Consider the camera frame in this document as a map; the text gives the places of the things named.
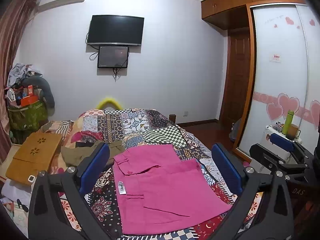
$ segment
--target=brown mug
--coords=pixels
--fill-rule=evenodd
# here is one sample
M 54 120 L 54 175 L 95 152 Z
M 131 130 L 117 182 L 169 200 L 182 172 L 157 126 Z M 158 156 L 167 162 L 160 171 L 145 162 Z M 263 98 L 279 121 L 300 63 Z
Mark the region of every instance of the brown mug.
M 299 130 L 299 127 L 296 126 L 295 124 L 291 124 L 288 128 L 287 138 L 293 141 L 295 138 L 299 137 L 300 133 L 301 133 L 301 130 Z

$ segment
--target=wall-mounted monitor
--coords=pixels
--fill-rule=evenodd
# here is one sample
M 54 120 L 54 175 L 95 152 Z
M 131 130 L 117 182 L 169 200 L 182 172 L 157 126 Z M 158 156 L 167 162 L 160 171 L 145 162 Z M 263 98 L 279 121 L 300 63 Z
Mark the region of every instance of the wall-mounted monitor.
M 93 15 L 87 44 L 141 46 L 143 23 L 142 17 Z
M 129 48 L 120 46 L 100 46 L 98 68 L 127 68 Z

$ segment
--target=screw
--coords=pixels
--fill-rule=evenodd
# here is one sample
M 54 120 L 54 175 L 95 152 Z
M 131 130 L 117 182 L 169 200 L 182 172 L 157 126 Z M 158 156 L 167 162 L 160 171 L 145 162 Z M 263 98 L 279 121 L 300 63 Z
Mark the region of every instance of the screw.
M 40 177 L 43 177 L 44 175 L 45 175 L 45 171 L 40 171 L 40 172 L 39 172 L 39 176 L 40 176 Z
M 245 168 L 245 171 L 246 171 L 247 173 L 254 173 L 254 168 L 252 168 L 252 167 L 246 167 L 246 168 Z
M 73 172 L 75 172 L 75 170 L 76 170 L 76 168 L 74 166 L 67 168 L 68 173 L 73 173 Z
M 283 176 L 283 173 L 282 173 L 281 171 L 276 171 L 276 175 L 277 175 L 278 177 L 282 177 L 282 176 Z

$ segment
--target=pink curtain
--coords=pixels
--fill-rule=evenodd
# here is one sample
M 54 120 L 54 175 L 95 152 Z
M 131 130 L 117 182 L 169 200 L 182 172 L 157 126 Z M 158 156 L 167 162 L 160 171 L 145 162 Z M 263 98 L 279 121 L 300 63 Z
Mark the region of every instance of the pink curtain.
M 12 0 L 0 19 L 0 163 L 9 150 L 9 119 L 4 99 L 9 71 L 12 68 L 23 31 L 31 13 L 36 8 L 36 0 Z

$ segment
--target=pink pants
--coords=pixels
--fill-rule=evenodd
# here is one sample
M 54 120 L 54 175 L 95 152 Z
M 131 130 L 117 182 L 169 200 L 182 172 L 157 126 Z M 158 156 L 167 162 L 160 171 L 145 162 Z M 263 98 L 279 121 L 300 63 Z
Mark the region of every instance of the pink pants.
M 207 184 L 198 162 L 182 162 L 171 144 L 129 148 L 114 160 L 124 234 L 178 231 L 231 208 Z M 123 182 L 126 194 L 120 194 L 119 181 Z

